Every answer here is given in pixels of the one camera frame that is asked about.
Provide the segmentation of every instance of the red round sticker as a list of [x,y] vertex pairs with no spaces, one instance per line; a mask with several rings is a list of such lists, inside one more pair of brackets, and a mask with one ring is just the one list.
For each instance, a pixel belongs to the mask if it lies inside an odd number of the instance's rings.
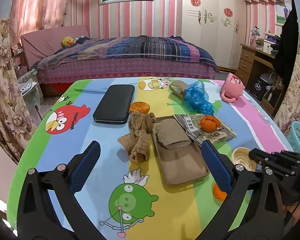
[[227,17],[232,17],[232,16],[233,16],[233,12],[232,12],[232,10],[229,9],[229,8],[225,8],[225,9],[223,10],[223,12],[225,13],[225,15],[226,15]]
[[191,4],[195,7],[198,7],[201,5],[201,0],[191,0]]

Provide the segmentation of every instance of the laundry basket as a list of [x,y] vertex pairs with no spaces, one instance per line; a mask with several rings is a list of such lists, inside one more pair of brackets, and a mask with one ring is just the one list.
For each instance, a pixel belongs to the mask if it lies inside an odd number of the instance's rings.
[[287,139],[294,152],[300,153],[300,122],[294,121],[292,123],[290,134]]

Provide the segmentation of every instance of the plaid blanket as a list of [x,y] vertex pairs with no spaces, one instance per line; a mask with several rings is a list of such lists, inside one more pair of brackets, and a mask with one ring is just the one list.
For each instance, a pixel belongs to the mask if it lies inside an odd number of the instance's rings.
[[105,58],[154,58],[210,64],[216,67],[211,55],[181,37],[124,37],[106,40],[80,39],[69,47],[37,61],[33,68],[47,69],[61,63]]

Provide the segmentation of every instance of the newspaper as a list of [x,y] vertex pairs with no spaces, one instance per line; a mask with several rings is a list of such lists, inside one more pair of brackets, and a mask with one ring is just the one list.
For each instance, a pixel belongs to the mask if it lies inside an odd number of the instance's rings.
[[204,116],[204,114],[175,114],[174,118],[186,130],[186,134],[189,138],[196,141],[200,146],[205,140],[210,140],[211,143],[217,143],[237,137],[237,134],[216,115],[214,117],[220,121],[221,127],[212,133],[202,131],[199,123]]

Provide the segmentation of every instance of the mug handle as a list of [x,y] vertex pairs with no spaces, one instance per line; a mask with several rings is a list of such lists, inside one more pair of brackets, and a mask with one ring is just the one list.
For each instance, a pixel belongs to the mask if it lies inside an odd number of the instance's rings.
[[227,98],[225,95],[225,90],[223,90],[223,92],[221,93],[221,99],[227,103],[233,103],[234,101],[236,101],[236,98]]

